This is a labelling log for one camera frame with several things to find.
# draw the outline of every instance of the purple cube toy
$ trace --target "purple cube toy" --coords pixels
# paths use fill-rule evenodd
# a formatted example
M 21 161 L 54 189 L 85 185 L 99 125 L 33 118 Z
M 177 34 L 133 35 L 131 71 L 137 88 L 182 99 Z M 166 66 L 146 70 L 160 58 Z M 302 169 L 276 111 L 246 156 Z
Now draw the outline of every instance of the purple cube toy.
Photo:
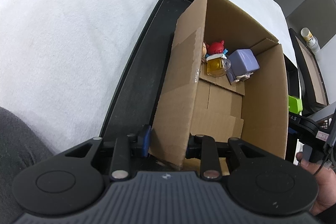
M 254 71 L 259 69 L 259 64 L 249 48 L 236 50 L 227 58 L 231 61 L 231 68 L 226 75 L 231 84 L 245 81 Z

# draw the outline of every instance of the person's sleeve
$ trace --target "person's sleeve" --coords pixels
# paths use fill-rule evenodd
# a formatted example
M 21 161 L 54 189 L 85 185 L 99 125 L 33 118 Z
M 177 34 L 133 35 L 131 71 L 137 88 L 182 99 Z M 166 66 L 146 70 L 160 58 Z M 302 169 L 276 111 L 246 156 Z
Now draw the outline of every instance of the person's sleeve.
M 325 224 L 336 224 L 336 204 L 315 216 Z

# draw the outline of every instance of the gray pants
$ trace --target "gray pants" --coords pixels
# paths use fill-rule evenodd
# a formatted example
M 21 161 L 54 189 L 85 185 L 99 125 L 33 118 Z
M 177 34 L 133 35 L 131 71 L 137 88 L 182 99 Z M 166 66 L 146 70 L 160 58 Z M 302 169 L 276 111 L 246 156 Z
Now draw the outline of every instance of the gray pants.
M 12 195 L 14 177 L 52 155 L 22 120 L 0 107 L 0 224 L 11 223 L 22 213 Z

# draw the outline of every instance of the green object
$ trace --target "green object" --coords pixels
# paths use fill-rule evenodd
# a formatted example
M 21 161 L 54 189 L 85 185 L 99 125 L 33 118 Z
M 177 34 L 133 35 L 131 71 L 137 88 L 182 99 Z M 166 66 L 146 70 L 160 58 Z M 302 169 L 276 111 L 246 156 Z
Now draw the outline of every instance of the green object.
M 302 100 L 293 96 L 288 96 L 288 111 L 295 114 L 300 114 L 302 110 Z

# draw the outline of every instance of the cardboard box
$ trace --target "cardboard box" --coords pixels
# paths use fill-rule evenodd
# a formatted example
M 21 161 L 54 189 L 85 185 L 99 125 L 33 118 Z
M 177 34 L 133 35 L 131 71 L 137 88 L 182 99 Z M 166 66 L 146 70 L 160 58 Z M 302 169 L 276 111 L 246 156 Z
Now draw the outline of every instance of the cardboard box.
M 246 82 L 206 75 L 203 41 L 225 40 L 232 53 L 250 48 L 260 69 Z M 277 39 L 229 0 L 195 0 L 177 21 L 171 56 L 153 122 L 151 154 L 181 169 L 189 133 L 226 142 L 235 136 L 284 158 L 288 90 Z M 199 167 L 186 160 L 185 168 Z M 222 171 L 225 172 L 225 160 Z

